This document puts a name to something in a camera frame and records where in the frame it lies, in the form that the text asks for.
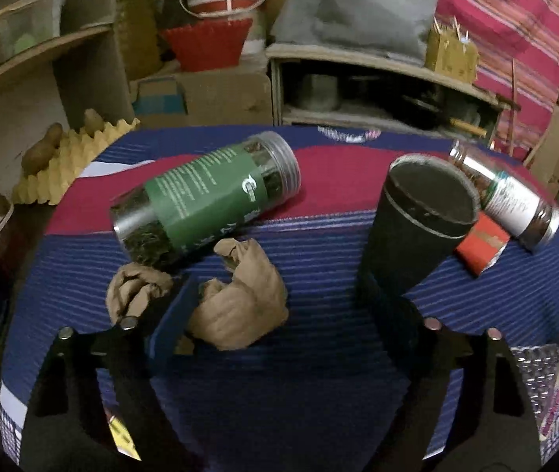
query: small red package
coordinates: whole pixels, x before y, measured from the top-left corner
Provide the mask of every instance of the small red package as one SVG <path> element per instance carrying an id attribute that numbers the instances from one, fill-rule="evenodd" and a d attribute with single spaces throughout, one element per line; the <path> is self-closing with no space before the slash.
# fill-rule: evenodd
<path id="1" fill-rule="evenodd" d="M 509 234 L 481 211 L 479 221 L 457 247 L 457 253 L 478 277 L 496 263 L 508 241 Z"/>

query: red basket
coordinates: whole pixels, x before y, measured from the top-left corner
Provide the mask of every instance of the red basket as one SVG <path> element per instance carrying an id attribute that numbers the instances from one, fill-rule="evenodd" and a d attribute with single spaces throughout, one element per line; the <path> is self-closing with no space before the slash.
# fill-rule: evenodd
<path id="1" fill-rule="evenodd" d="M 162 31 L 162 37 L 187 72 L 238 65 L 253 20 L 208 20 Z"/>

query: magnet screw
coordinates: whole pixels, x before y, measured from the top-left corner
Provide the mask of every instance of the magnet screw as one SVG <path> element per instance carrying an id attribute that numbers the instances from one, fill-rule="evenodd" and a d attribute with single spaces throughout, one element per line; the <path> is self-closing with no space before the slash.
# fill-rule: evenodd
<path id="1" fill-rule="evenodd" d="M 487 336 L 491 340 L 501 340 L 502 339 L 501 331 L 498 328 L 494 328 L 494 327 L 487 329 Z"/>
<path id="2" fill-rule="evenodd" d="M 441 330 L 441 321 L 437 318 L 426 318 L 424 319 L 424 326 L 436 332 L 437 330 Z"/>
<path id="3" fill-rule="evenodd" d="M 132 330 L 137 326 L 137 318 L 135 316 L 125 316 L 120 320 L 120 328 L 122 330 Z"/>
<path id="4" fill-rule="evenodd" d="M 58 331 L 58 338 L 60 340 L 68 340 L 74 335 L 74 329 L 71 326 L 64 326 Z"/>

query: gray bag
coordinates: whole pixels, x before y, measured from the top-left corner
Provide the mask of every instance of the gray bag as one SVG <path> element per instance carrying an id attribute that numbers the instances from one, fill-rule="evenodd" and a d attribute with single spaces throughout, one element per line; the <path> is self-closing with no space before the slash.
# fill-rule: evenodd
<path id="1" fill-rule="evenodd" d="M 424 64 L 437 0 L 286 0 L 277 42 L 341 47 Z"/>

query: white label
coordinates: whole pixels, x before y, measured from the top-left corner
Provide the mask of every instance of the white label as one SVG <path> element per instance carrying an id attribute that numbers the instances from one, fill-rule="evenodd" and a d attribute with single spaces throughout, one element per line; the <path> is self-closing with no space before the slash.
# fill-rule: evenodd
<path id="1" fill-rule="evenodd" d="M 518 237 L 535 216 L 540 198 L 508 173 L 496 177 L 496 190 L 485 212 L 512 236 Z"/>

